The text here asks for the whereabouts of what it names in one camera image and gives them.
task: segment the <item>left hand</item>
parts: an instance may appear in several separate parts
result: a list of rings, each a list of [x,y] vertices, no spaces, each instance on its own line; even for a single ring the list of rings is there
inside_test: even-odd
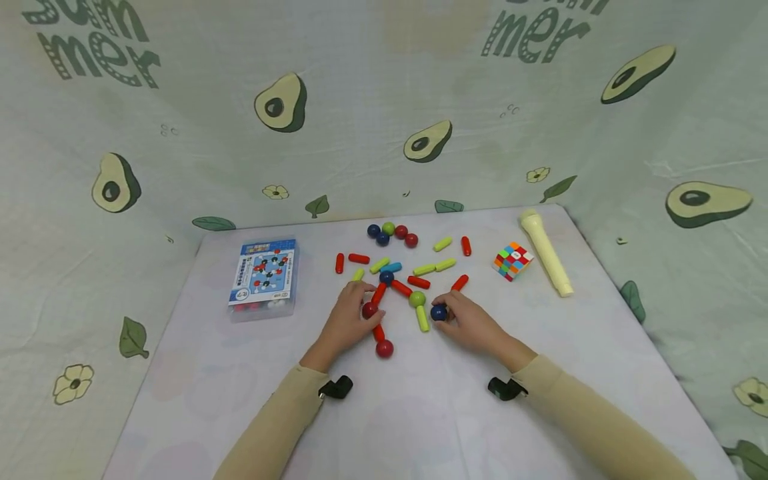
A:
[[[318,372],[328,372],[339,355],[365,338],[375,326],[381,323],[386,313],[384,310],[377,311],[368,320],[360,316],[363,296],[366,292],[374,290],[376,288],[370,283],[346,284],[317,341],[299,362],[301,366]]]

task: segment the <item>hand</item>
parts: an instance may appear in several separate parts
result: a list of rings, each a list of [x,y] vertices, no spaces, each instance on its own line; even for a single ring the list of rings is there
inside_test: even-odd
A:
[[[435,328],[464,348],[495,357],[511,372],[536,358],[536,352],[506,333],[482,307],[461,292],[444,293],[432,301],[432,305],[438,303],[448,306],[449,317],[446,322],[435,322]]]
[[[318,372],[328,372],[339,355],[365,338],[375,326],[381,323],[386,313],[384,310],[377,311],[368,320],[360,316],[362,297],[366,292],[373,290],[376,288],[370,283],[346,284],[317,341],[299,361],[301,366]]]

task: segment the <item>flower print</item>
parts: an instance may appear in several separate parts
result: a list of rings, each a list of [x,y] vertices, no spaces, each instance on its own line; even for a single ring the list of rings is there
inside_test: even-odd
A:
[[[530,184],[536,184],[544,180],[549,175],[549,167],[539,167],[528,172],[525,179]]]
[[[91,386],[94,370],[88,365],[70,365],[64,375],[56,379],[53,387],[54,403],[64,405],[81,398]]]
[[[752,377],[733,387],[733,393],[742,405],[750,407],[757,415],[768,417],[768,385]]]
[[[283,185],[267,185],[261,193],[267,195],[272,200],[288,198],[288,190]]]

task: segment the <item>beige sleeve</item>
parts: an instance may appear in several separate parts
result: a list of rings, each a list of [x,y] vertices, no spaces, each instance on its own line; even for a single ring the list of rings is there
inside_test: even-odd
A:
[[[536,357],[512,378],[611,480],[696,480],[643,427],[547,357]]]
[[[317,391],[330,378],[293,367],[221,462],[214,480],[277,480],[293,448],[323,401]]]

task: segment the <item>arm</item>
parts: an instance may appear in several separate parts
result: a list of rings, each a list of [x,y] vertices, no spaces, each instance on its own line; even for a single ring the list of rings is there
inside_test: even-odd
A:
[[[685,466],[643,427],[594,390],[509,336],[479,305],[460,292],[446,303],[452,323],[437,329],[460,345],[495,357],[528,390],[528,401],[613,480],[695,480]]]
[[[306,351],[266,401],[221,462],[214,480],[277,480],[306,427],[323,404],[318,390],[328,370],[345,350],[358,343],[384,317],[379,310],[360,320],[360,303],[373,285],[350,282],[344,287],[317,341]]]
[[[608,478],[696,480],[647,430],[547,357],[537,356],[512,378]]]

